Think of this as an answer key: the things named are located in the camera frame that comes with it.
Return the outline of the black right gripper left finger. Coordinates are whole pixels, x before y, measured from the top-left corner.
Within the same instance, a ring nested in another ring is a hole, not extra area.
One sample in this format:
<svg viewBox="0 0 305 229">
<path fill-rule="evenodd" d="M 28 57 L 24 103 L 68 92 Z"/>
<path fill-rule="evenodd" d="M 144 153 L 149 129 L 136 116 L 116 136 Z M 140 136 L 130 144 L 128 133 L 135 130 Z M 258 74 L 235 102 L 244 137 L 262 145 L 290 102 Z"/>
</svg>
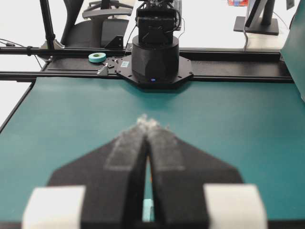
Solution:
<svg viewBox="0 0 305 229">
<path fill-rule="evenodd" d="M 115 139 L 53 171 L 36 187 L 25 229 L 122 229 L 142 213 L 147 116 Z"/>
</svg>

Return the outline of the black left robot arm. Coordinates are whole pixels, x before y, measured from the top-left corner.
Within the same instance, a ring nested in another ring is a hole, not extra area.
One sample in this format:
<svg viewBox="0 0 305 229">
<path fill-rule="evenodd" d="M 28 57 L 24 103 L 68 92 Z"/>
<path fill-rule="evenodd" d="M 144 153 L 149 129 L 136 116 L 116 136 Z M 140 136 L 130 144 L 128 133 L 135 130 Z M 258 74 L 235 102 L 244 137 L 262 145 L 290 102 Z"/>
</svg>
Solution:
<svg viewBox="0 0 305 229">
<path fill-rule="evenodd" d="M 171 0 L 144 0 L 136 10 L 138 35 L 131 54 L 118 62 L 117 75 L 141 88 L 174 88 L 193 77 L 191 61 L 179 55 L 174 31 L 182 17 Z"/>
</svg>

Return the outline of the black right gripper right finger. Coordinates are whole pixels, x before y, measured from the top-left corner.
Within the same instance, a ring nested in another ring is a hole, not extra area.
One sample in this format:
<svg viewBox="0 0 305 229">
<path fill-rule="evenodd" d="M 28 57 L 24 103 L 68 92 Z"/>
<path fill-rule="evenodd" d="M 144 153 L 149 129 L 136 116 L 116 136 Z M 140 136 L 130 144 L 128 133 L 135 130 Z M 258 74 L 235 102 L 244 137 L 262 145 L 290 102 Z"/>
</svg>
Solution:
<svg viewBox="0 0 305 229">
<path fill-rule="evenodd" d="M 265 229 L 255 184 L 234 166 L 178 138 L 150 119 L 146 136 L 154 212 L 163 229 Z"/>
</svg>

